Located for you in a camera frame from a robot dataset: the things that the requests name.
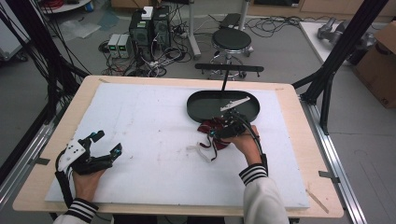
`cardboard box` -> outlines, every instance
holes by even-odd
[[[156,7],[160,2],[157,0],[111,0],[111,6],[115,8]]]
[[[396,21],[375,34],[377,44],[354,69],[385,108],[396,108]]]

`hand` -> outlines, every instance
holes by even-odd
[[[76,198],[80,198],[91,203],[98,187],[99,179],[104,172],[105,170],[101,170],[89,175],[79,175],[77,172],[73,172]]]
[[[251,128],[253,132],[259,136],[256,126],[252,125]],[[224,138],[221,140],[224,142],[234,143],[235,146],[245,155],[248,165],[262,163],[259,149],[257,148],[257,145],[248,130],[236,137]]]

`striped sleeve cuff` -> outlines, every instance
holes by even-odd
[[[243,170],[239,174],[239,176],[241,177],[242,181],[246,186],[248,183],[252,182],[257,178],[267,177],[268,174],[267,174],[267,170],[262,164],[256,163],[249,165],[249,167]]]
[[[69,210],[67,210],[67,212],[65,213],[65,215],[78,217],[79,219],[90,223],[98,208],[99,207],[94,205],[93,203],[89,203],[83,199],[76,198],[70,206]]]

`person's left hand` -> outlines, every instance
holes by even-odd
[[[76,198],[80,198],[91,203],[98,187],[99,179],[104,172],[105,170],[101,170],[89,175],[79,175],[77,172],[73,172]]]

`white sleeve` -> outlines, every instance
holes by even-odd
[[[91,223],[98,206],[76,198],[64,215],[58,216],[53,224],[86,224]]]
[[[267,177],[264,166],[250,165],[239,175],[246,185],[244,193],[246,224],[289,224],[288,214],[276,183]]]

